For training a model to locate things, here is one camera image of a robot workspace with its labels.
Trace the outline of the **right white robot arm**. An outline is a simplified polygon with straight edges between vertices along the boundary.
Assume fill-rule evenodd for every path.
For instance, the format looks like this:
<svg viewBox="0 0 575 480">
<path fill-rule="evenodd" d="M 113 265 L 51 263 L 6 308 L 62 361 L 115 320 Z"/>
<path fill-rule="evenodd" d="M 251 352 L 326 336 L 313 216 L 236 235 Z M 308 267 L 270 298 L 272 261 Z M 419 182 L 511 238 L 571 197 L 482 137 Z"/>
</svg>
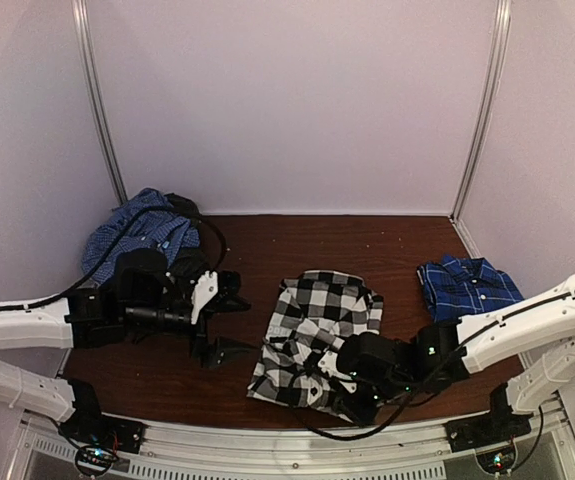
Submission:
<svg viewBox="0 0 575 480">
<path fill-rule="evenodd" d="M 575 376 L 575 274 L 535 297 L 495 311 L 421 328 L 409 341 L 362 333 L 334 354 L 333 409 L 352 422 L 374 422 L 388 402 L 440 393 L 486 368 L 549 344 L 540 360 L 501 385 L 498 403 L 480 419 L 486 440 L 502 440 Z"/>
</svg>

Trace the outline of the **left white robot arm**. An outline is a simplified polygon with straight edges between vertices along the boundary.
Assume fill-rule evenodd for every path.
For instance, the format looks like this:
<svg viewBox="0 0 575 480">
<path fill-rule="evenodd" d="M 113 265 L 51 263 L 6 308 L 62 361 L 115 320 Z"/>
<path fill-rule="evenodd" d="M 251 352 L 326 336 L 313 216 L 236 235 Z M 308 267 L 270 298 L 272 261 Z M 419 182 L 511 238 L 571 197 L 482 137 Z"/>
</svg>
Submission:
<svg viewBox="0 0 575 480">
<path fill-rule="evenodd" d="M 110 291 L 80 289 L 53 303 L 0 304 L 0 350 L 48 347 L 93 349 L 122 342 L 130 333 L 187 336 L 202 365 L 221 362 L 222 340 L 209 341 L 207 322 L 216 314 L 249 310 L 237 294 L 199 287 L 190 299 L 168 294 L 127 298 Z M 90 444 L 111 433 L 94 388 L 83 381 L 48 378 L 0 360 L 0 403 L 30 410 L 74 429 Z"/>
</svg>

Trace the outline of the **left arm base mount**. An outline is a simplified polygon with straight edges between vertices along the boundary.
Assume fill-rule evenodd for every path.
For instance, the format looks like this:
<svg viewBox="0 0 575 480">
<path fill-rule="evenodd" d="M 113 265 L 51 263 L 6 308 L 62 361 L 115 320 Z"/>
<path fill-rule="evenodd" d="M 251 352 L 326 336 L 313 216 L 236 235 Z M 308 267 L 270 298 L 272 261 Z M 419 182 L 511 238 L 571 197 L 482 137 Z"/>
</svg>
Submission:
<svg viewBox="0 0 575 480">
<path fill-rule="evenodd" d="M 78 442 L 138 454 L 146 426 L 139 421 L 76 410 L 59 428 L 67 438 Z"/>
</svg>

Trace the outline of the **black white checkered shirt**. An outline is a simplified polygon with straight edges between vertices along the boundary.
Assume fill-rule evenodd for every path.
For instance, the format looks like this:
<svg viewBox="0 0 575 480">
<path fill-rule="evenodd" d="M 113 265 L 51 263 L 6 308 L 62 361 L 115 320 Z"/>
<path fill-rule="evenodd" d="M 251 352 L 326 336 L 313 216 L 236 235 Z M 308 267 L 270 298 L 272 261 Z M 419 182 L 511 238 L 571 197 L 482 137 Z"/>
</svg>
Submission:
<svg viewBox="0 0 575 480">
<path fill-rule="evenodd" d="M 282 280 L 247 396 L 339 416 L 337 389 L 317 364 L 353 335 L 378 334 L 383 310 L 383 296 L 358 276 L 308 270 Z"/>
</svg>

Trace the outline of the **blue plaid shirt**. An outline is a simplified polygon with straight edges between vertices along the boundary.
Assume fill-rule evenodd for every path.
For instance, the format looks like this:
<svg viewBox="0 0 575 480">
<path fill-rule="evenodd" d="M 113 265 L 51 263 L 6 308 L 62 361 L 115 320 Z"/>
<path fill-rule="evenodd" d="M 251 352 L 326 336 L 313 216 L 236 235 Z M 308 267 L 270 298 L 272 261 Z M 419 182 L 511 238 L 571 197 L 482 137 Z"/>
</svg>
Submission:
<svg viewBox="0 0 575 480">
<path fill-rule="evenodd" d="M 485 258 L 444 255 L 417 267 L 426 308 L 435 323 L 495 311 L 524 297 L 511 277 Z"/>
</svg>

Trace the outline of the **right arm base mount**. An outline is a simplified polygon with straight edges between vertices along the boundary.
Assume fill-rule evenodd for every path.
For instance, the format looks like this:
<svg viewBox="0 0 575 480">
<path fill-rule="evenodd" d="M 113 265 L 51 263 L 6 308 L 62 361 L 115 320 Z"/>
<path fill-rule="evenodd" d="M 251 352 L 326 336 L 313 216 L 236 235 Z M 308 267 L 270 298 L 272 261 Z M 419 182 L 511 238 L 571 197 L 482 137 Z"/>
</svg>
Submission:
<svg viewBox="0 0 575 480">
<path fill-rule="evenodd" d="M 445 424 L 451 451 L 461 452 L 507 442 L 531 432 L 531 415 L 481 415 L 452 420 Z"/>
</svg>

